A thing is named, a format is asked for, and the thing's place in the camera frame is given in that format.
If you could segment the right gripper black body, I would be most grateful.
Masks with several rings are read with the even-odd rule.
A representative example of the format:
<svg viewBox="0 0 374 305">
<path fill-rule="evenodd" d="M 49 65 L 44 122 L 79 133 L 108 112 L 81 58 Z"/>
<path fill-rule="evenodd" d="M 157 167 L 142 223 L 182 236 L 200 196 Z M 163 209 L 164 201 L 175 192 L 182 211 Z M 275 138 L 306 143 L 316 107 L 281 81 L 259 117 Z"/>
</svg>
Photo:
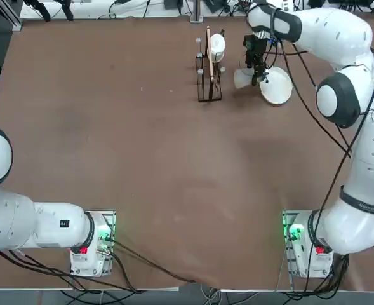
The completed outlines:
<svg viewBox="0 0 374 305">
<path fill-rule="evenodd" d="M 243 46 L 246 48 L 246 65 L 260 65 L 267 46 L 267 39 L 260 39 L 254 34 L 245 35 Z"/>
</svg>

